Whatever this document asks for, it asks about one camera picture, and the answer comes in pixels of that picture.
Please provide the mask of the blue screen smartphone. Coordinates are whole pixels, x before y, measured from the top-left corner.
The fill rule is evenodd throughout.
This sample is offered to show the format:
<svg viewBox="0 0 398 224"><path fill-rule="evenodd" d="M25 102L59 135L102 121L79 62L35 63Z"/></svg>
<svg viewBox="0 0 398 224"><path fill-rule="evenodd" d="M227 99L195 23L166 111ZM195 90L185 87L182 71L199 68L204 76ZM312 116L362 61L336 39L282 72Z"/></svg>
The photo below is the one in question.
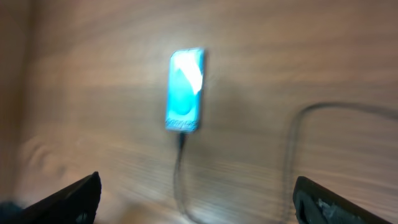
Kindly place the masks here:
<svg viewBox="0 0 398 224"><path fill-rule="evenodd" d="M194 132L200 124L205 74L205 49L175 51L169 62L165 128Z"/></svg>

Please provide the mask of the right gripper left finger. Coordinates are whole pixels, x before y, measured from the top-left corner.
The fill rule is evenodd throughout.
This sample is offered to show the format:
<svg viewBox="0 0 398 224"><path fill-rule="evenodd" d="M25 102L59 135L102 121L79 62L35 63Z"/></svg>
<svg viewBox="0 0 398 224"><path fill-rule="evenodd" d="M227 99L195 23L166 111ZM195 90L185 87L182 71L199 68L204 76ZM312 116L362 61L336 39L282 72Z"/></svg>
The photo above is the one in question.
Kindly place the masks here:
<svg viewBox="0 0 398 224"><path fill-rule="evenodd" d="M94 172L27 208L1 204L5 224L93 224L101 199L101 179Z"/></svg>

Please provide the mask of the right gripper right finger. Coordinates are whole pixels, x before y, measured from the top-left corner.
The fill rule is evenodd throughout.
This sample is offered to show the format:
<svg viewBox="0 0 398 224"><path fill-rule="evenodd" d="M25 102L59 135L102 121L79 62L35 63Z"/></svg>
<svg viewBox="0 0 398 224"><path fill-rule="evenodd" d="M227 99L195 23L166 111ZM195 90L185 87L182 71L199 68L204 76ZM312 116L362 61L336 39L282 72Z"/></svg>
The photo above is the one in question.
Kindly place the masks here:
<svg viewBox="0 0 398 224"><path fill-rule="evenodd" d="M293 203L300 224L391 224L304 176L297 178Z"/></svg>

